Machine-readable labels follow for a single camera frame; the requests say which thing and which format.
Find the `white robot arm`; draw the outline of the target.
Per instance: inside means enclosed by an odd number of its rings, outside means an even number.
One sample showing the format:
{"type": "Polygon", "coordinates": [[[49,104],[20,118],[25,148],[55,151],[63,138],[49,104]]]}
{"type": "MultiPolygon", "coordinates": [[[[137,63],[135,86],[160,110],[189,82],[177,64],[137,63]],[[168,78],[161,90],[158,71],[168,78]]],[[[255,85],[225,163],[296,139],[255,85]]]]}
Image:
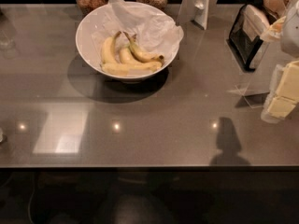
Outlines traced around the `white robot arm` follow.
{"type": "Polygon", "coordinates": [[[270,25],[261,35],[266,42],[279,41],[281,50],[294,61],[278,64],[272,74],[269,94],[263,104],[261,119],[279,123],[299,104],[299,0],[290,0],[285,15],[270,25]]]}

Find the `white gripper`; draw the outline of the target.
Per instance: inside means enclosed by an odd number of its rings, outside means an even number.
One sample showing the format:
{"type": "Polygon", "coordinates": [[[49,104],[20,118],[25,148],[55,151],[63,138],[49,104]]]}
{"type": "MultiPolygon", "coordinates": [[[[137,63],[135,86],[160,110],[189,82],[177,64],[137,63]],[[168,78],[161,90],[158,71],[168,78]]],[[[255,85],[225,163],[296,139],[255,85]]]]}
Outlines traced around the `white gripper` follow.
{"type": "Polygon", "coordinates": [[[278,64],[271,76],[269,94],[263,104],[261,119],[277,124],[285,119],[299,101],[299,61],[278,64]]]}

